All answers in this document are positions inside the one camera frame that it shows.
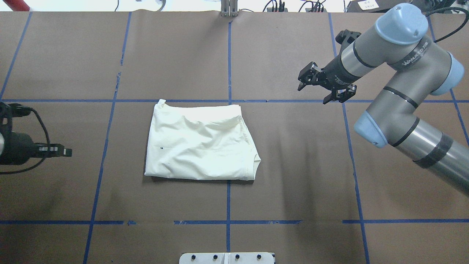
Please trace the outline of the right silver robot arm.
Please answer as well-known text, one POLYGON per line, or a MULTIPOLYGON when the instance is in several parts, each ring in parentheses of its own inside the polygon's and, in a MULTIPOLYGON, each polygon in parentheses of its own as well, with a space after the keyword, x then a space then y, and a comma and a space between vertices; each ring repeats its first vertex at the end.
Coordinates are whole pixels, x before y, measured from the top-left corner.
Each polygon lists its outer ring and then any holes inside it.
POLYGON ((461 193, 468 195, 468 148, 414 115, 428 95, 444 95, 464 76, 464 66, 428 35, 427 18, 400 3, 365 33, 341 31, 339 54, 325 67, 310 62, 298 75, 298 90, 318 85, 330 91, 323 104, 345 102, 357 80, 382 64, 395 74, 354 124, 378 148, 391 145, 461 193))

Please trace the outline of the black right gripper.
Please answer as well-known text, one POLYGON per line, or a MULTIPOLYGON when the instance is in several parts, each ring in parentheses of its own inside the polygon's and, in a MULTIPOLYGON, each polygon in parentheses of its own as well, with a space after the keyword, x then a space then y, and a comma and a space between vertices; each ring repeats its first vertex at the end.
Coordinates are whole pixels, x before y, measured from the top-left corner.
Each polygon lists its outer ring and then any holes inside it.
POLYGON ((310 62, 299 72, 298 91, 303 90, 307 85, 320 85, 330 90, 330 94, 324 97, 323 104, 331 101, 344 103, 355 96, 357 86, 351 84, 359 78, 361 77, 353 75, 345 69, 340 57, 335 57, 321 69, 315 62, 310 62))

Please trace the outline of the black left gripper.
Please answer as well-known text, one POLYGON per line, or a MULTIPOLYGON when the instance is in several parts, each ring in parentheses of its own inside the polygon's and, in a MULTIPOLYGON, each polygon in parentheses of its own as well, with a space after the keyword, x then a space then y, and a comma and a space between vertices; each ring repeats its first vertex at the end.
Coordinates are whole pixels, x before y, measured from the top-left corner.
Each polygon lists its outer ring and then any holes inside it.
POLYGON ((73 150, 63 145, 37 145, 25 133, 2 135, 1 165, 21 165, 31 158, 72 157, 73 150))

